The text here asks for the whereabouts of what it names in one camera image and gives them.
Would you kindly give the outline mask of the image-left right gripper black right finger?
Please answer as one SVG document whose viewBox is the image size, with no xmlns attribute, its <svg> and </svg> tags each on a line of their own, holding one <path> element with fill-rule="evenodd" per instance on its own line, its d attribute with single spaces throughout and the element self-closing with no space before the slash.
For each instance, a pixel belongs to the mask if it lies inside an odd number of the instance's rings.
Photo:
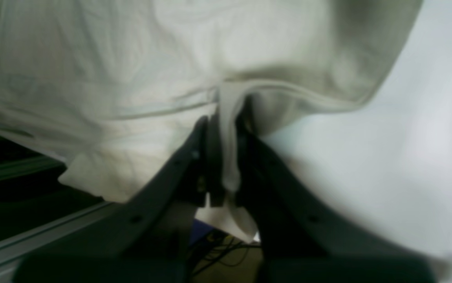
<svg viewBox="0 0 452 283">
<path fill-rule="evenodd" d="M 281 158 L 235 122 L 241 186 L 237 203 L 253 217 L 264 261 L 257 283 L 432 283 L 422 256 L 366 232 L 309 192 Z"/>
</svg>

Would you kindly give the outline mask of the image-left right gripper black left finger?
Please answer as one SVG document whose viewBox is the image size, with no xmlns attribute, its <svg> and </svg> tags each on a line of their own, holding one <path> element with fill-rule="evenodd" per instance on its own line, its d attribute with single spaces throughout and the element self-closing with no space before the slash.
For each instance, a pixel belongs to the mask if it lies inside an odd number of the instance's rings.
<svg viewBox="0 0 452 283">
<path fill-rule="evenodd" d="M 16 283 L 186 283 L 198 208 L 224 204 L 218 116 L 200 118 L 183 146 L 127 204 L 27 256 Z"/>
</svg>

